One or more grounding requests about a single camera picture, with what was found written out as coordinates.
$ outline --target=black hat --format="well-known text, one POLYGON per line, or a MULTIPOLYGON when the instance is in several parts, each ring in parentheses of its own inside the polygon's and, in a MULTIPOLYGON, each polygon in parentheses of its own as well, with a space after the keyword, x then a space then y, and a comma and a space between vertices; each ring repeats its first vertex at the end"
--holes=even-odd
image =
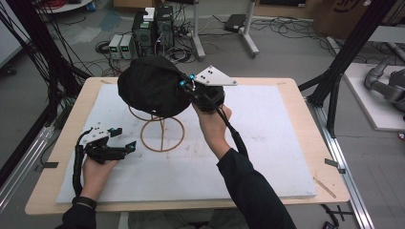
POLYGON ((180 86, 182 72, 161 55, 131 62, 118 78, 118 94, 129 106, 159 117, 184 111, 190 101, 180 86))

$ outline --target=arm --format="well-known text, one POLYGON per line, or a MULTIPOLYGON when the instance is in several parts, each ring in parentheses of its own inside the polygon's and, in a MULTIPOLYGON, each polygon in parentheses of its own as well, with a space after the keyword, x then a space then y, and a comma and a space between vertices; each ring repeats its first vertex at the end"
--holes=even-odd
MULTIPOLYGON (((98 164, 87 157, 83 164, 84 186, 80 196, 96 201, 117 163, 117 160, 113 160, 98 164)), ((63 224, 56 229, 93 229, 96 228, 96 210, 86 203, 78 202, 63 214, 62 221, 63 224)))
MULTIPOLYGON (((226 188, 244 214, 250 228, 296 228, 286 207, 270 184, 254 170, 246 156, 231 149, 225 140, 226 126, 218 114, 203 113, 193 104, 209 148, 220 160, 218 167, 226 188)), ((232 112, 222 106, 227 118, 232 112)))

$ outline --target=wristband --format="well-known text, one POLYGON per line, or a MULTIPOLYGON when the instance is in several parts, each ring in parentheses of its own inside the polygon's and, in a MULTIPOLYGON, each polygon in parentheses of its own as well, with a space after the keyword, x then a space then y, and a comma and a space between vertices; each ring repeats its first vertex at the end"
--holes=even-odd
POLYGON ((86 204, 86 205, 90 206, 91 208, 93 208, 93 210, 95 210, 96 207, 97 207, 97 202, 94 201, 94 200, 92 200, 92 199, 90 199, 90 198, 75 197, 75 198, 72 200, 72 204, 77 204, 77 203, 86 204))

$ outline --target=white board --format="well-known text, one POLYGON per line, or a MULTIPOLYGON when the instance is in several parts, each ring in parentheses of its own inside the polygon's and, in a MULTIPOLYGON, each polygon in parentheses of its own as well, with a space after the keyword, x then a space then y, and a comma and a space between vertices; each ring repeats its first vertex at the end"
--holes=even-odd
MULTIPOLYGON (((375 65, 353 63, 346 70, 345 77, 348 79, 347 81, 352 91, 376 130, 405 130, 405 122, 403 121, 405 114, 397 110, 391 102, 385 100, 382 94, 364 87, 364 79, 367 73, 374 67, 375 65)), ((379 81, 388 84, 391 73, 402 69, 403 67, 387 66, 379 81)))
MULTIPOLYGON (((277 195, 280 198, 316 196, 307 163, 277 87, 224 89, 225 104, 233 111, 230 122, 245 141, 254 167, 266 177, 277 195)), ((123 147, 134 140, 138 143, 136 151, 114 168, 99 201, 230 198, 216 166, 218 159, 203 140, 193 108, 190 106, 177 118, 185 128, 181 145, 168 153, 151 152, 139 140, 145 122, 131 115, 117 94, 117 85, 104 85, 100 89, 83 131, 101 122, 107 128, 123 128, 122 135, 110 138, 109 146, 123 147)), ((173 145, 181 136, 180 127, 174 121, 166 120, 166 128, 164 145, 173 145)), ((159 146, 159 123, 147 129, 149 133, 145 141, 159 146)), ((233 145, 230 134, 227 134, 228 142, 233 145)), ((73 165, 74 155, 56 202, 70 202, 75 195, 73 165)))

